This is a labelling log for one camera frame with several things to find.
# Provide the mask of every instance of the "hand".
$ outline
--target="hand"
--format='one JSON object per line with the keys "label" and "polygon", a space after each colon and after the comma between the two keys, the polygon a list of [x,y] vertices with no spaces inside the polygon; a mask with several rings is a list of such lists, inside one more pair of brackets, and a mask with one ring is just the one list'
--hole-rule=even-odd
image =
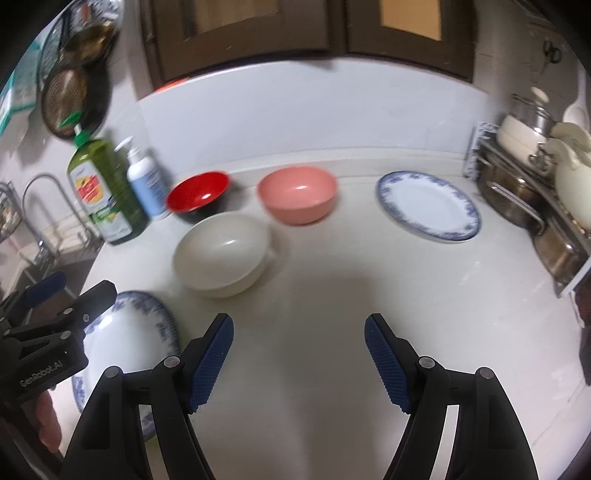
{"label": "hand", "polygon": [[45,391],[39,395],[35,405],[35,416],[40,424],[39,440],[51,453],[57,453],[61,443],[61,427],[49,392]]}

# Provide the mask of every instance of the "black bowl exterior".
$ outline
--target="black bowl exterior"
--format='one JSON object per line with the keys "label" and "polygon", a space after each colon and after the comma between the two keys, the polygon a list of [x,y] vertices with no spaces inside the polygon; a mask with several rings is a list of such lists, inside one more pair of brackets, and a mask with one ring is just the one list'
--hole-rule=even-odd
{"label": "black bowl exterior", "polygon": [[203,205],[202,207],[197,207],[188,212],[173,211],[173,213],[185,222],[195,225],[201,220],[205,220],[207,217],[211,217],[212,215],[223,212],[224,208],[226,207],[226,193],[227,191],[222,193],[214,201]]}

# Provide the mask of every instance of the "faucet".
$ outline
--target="faucet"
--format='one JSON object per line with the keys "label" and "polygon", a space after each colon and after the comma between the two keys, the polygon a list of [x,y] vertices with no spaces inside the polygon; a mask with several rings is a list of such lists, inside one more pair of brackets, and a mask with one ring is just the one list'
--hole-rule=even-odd
{"label": "faucet", "polygon": [[[66,194],[66,191],[64,190],[60,181],[57,179],[57,177],[55,175],[53,175],[51,173],[47,173],[47,172],[38,173],[31,180],[29,180],[29,182],[25,186],[25,189],[22,191],[22,207],[21,207],[23,219],[25,219],[27,217],[27,212],[25,210],[25,198],[27,196],[27,192],[29,191],[29,188],[31,187],[31,185],[39,179],[51,180],[56,185],[57,189],[61,193],[61,196],[66,201],[68,207],[72,211],[72,214],[74,214],[74,216],[78,220],[78,223],[80,224],[80,226],[84,230],[84,235],[82,235],[80,232],[78,233],[78,238],[82,242],[83,250],[85,250],[85,251],[91,250],[93,252],[98,252],[98,250],[103,245],[103,239],[101,237],[97,236],[94,233],[94,231],[88,227],[87,223],[84,222],[84,220],[82,219],[82,217],[80,216],[80,214],[76,210],[76,207],[74,206],[72,201],[68,198],[68,195]],[[27,222],[27,226],[33,232],[35,237],[37,238],[37,246],[39,247],[39,253],[36,256],[33,263],[38,264],[38,262],[41,262],[41,264],[45,266],[46,261],[50,262],[49,265],[47,265],[46,269],[44,268],[43,270],[41,270],[41,272],[44,276],[44,274],[48,271],[48,269],[51,268],[52,266],[54,266],[58,262],[58,260],[60,258],[60,254],[58,251],[56,252],[51,247],[49,247],[47,241],[43,238],[41,233],[32,228],[30,221]]]}
{"label": "faucet", "polygon": [[18,200],[17,193],[12,187],[12,185],[0,181],[0,192],[3,192],[10,198],[10,201],[14,205],[15,210],[20,215],[22,221],[25,223],[27,228],[31,231],[31,233],[35,236],[35,241],[37,243],[37,247],[39,248],[39,252],[35,256],[32,261],[33,267],[39,269],[40,272],[44,273],[51,268],[56,262],[59,257],[58,253],[52,249],[49,242],[43,237],[41,232],[35,228],[35,226],[31,223],[31,221],[27,218],[27,215],[24,210],[24,203]]}

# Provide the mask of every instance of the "scissors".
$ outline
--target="scissors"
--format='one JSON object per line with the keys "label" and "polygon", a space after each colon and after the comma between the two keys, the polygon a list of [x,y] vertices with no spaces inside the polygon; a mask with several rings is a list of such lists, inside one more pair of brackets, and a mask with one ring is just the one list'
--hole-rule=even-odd
{"label": "scissors", "polygon": [[551,40],[544,40],[544,64],[542,65],[542,69],[540,70],[540,75],[542,75],[548,64],[557,64],[562,60],[562,50],[558,47],[554,46]]}

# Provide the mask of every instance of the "pink bowl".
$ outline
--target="pink bowl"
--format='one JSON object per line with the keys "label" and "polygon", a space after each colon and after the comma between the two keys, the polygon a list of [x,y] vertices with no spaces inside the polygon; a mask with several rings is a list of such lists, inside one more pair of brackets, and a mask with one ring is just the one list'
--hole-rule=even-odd
{"label": "pink bowl", "polygon": [[269,173],[256,191],[275,218],[288,225],[305,225],[335,208],[337,183],[321,168],[287,167]]}

